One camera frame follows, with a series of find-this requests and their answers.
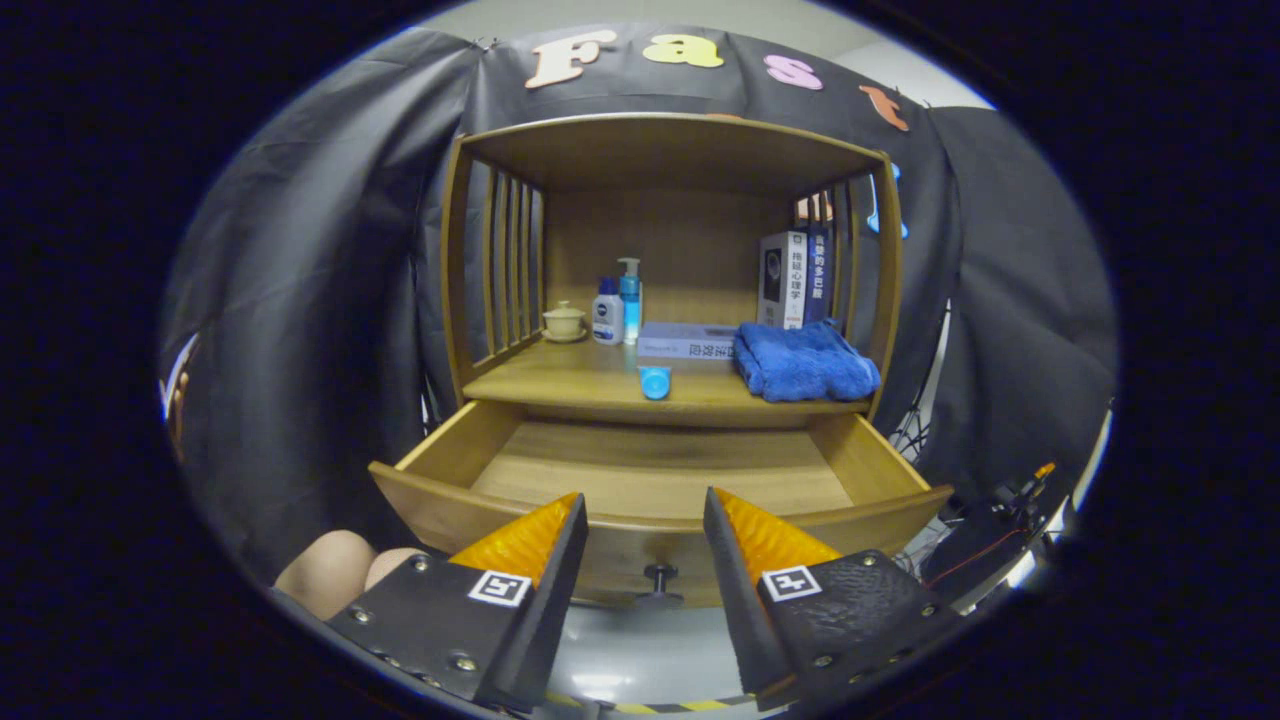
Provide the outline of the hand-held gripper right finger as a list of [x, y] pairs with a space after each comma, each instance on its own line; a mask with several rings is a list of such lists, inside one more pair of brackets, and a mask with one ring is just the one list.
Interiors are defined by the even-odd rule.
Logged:
[[963, 616], [881, 551], [841, 553], [722, 488], [707, 492], [703, 528], [760, 710], [863, 705], [960, 634]]

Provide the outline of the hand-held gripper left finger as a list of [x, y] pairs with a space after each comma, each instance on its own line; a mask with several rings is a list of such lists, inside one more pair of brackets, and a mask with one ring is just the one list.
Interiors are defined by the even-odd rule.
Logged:
[[425, 685], [530, 712], [547, 694], [588, 533], [584, 496], [564, 495], [451, 559], [406, 559], [329, 624]]

